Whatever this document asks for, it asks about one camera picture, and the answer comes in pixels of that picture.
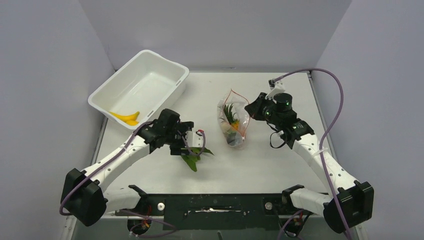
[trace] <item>wall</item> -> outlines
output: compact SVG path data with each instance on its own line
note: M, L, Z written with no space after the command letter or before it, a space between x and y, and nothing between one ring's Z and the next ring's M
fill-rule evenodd
M375 189L370 239L424 236L424 1L353 0L317 66L341 80L345 104L331 140L342 165ZM333 80L313 73L325 119Z
M314 66L351 0L79 0L115 69L143 49L190 69Z
M113 68L77 0L0 1L0 239L59 239L66 173L87 166Z

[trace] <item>banana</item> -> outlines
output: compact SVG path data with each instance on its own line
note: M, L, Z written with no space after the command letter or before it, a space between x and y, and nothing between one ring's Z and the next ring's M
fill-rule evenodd
M135 125L139 124L138 121L134 121L134 120L129 120L129 121L126 121L125 123L130 125L130 126L135 126Z
M119 120L121 120L123 122L135 121L140 114L139 111L137 111L134 114L128 115L128 116L122 116L122 115L116 114L116 113L111 112L111 111L109 113L112 114L113 116L117 117Z

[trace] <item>white container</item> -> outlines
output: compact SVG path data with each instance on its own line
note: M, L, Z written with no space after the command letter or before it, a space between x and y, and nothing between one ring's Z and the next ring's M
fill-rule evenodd
M143 50L97 88L88 103L110 120L135 130L140 124L157 118L181 96L188 75L187 67L153 51ZM135 126L110 114L126 116L137 111L140 112L139 123Z

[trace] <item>white table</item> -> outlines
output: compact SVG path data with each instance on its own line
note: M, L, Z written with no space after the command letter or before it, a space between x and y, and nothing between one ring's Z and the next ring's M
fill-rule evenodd
M300 184L325 192L314 172L288 146L269 146L273 131L265 122L250 120L245 148L241 150L227 146L218 126L217 104L230 88L252 102L260 92L270 91L269 79L282 74L190 73L185 92L171 109L181 115L182 121L193 121L195 129L205 131L206 147L215 156L202 155L197 172L193 172L180 156L171 156L164 146L136 162L109 187L137 185L148 194L260 194L281 193ZM298 118L306 121L320 138L324 127L308 75L297 73L283 79L283 83L286 92L293 96L292 106ZM123 126L108 121L97 159L116 149L130 134Z

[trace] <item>purple cable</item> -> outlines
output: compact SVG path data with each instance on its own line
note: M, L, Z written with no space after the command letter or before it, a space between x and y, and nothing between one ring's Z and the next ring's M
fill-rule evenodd
M295 214L293 214L291 217L288 218L288 220L284 223L284 225L279 230L279 233L278 233L278 236L277 236L277 240L280 240L281 239L281 237L284 234L284 229L286 229L286 227L290 223L290 221L293 220L297 215L301 214L301 212L303 212L303 209L300 209L299 211L297 211Z
M278 82L281 79L283 79L285 77L288 77L288 76L290 76L292 74L299 73L299 72L304 72L304 71L318 71L318 72L323 72L323 73L326 73L326 74L330 75L336 81L336 83L338 85L338 89L340 90L340 104L338 106L338 111L335 114L334 119L332 120L332 122L328 126L327 130L325 130L324 134L322 135L321 140L319 141L319 150L322 150L323 149L324 140L326 139L326 137L329 134L331 128L334 126L334 124L336 123L337 119L340 116L340 112L342 111L342 107L343 107L343 102L345 100L345 95L343 93L342 84L340 83L340 80L336 77L336 75L334 75L334 73L332 73L332 72L330 72L328 70L322 69L322 68L316 68L316 67L302 68L302 69L299 69L299 70L296 70L296 71L289 72L289 73L284 74L282 76L279 76L279 77L277 77L277 78L274 79L274 82ZM321 152L319 155L321 156L322 167L324 168L325 177L327 178L328 185L330 187L331 194L333 196L335 206L337 207L338 214L340 214L341 221L343 222L344 228L346 229L346 234L345 235L346 235L346 237L347 237L348 240L352 240L351 230L349 229L348 222L346 221L345 215L343 214L342 207L340 206L339 199L337 198L336 190L334 189L333 183L331 181L331 178L330 178L330 175L329 175L329 171L327 169L326 161L324 159L324 153Z
M205 133L202 130L199 130L198 132L200 132L201 133L201 136L203 137L203 145L201 146L201 149L200 149L200 152L199 153L194 153L192 150L190 150L190 147L189 147L189 144L187 143L187 140L183 137L183 135L181 134L181 132L178 131L178 133L181 136L181 139L184 142L184 145L187 148L188 152L190 153L191 156L195 156L195 157L200 156L205 151L205 146L206 146L206 136L205 136Z
M124 210L124 209L120 210L120 212L127 213L127 214L131 214L131 215L134 215L134 216L137 216L137 217L140 217L140 218L148 219L148 220L150 220L150 221L152 221L152 222L160 223L160 224L162 224L162 225L166 225L166 226L168 226L168 227L172 228L172 230L171 230L171 231L167 231L167 232L160 233L160 234L156 234L156 235L146 235L146 236L145 236L145 235L138 235L138 237L139 237L139 238L142 238L142 239L160 238L160 237L163 237L163 236L166 236L166 235L173 234L173 233L175 233L176 231L178 231L178 229L177 229L177 227L176 227L176 226L174 226L174 225L172 225L172 224L170 224L170 223L167 223L167 222L164 222L164 221L158 220L158 219L154 219L154 218L149 217L149 216L144 216L144 215L141 215L141 214L138 214L138 213L135 213L135 212L129 211L129 210ZM129 231L130 231L130 232L132 232L132 231L133 231L136 227L140 226L141 224L137 224L137 225L132 226L132 227L131 227L131 229L130 229Z
M151 121L147 121L143 124L141 124L139 127L137 127L137 129L132 133L131 137L128 139L128 141L126 142L126 144L124 145L124 147L115 155L113 156L111 159L109 159L105 164L103 164L101 167L97 168L96 170L94 170L90 175L88 175L84 180L82 180L78 185L76 185L67 195L66 197L63 199L63 201L60 203L60 207L59 207L59 213L60 215L63 216L71 216L72 214L70 212L64 212L64 207L65 204L69 201L69 199L71 198L71 196L84 184L86 183L91 177L93 177L94 175L96 175L98 172L100 172L102 169L104 169L107 165L109 165L110 163L112 163L113 161L115 161L117 158L119 158L124 152L125 149L131 144L131 142L133 141L133 139L136 137L138 131L146 126L146 125L150 125L152 122Z

